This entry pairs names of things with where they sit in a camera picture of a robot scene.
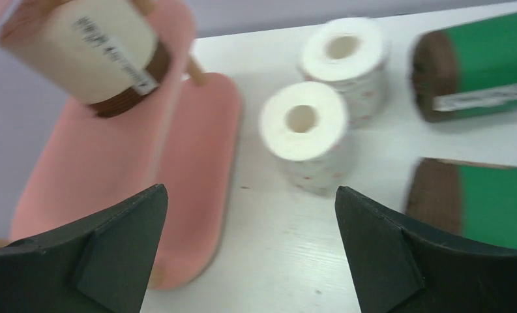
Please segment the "cream brown paper roll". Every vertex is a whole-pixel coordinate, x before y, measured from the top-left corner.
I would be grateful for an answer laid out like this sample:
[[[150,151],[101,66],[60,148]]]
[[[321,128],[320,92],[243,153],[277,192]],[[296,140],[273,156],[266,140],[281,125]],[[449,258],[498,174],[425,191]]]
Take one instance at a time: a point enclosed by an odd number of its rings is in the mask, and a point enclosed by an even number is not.
[[[22,1],[0,47],[103,118],[137,106],[171,64],[133,1]]]

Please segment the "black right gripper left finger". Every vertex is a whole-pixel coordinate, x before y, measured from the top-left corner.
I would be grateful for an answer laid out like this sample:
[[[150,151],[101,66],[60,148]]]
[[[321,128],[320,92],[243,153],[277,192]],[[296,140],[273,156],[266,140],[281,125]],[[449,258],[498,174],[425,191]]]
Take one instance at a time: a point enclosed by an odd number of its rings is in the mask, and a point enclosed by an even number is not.
[[[157,184],[0,247],[0,312],[139,312],[167,208]]]

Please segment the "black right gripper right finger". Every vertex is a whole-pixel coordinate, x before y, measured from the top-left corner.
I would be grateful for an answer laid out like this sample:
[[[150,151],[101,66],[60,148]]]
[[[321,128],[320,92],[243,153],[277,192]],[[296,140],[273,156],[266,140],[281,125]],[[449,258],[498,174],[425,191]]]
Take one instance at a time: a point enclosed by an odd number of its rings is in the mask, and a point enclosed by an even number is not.
[[[334,208],[362,312],[517,312],[517,250],[439,230],[347,186]]]

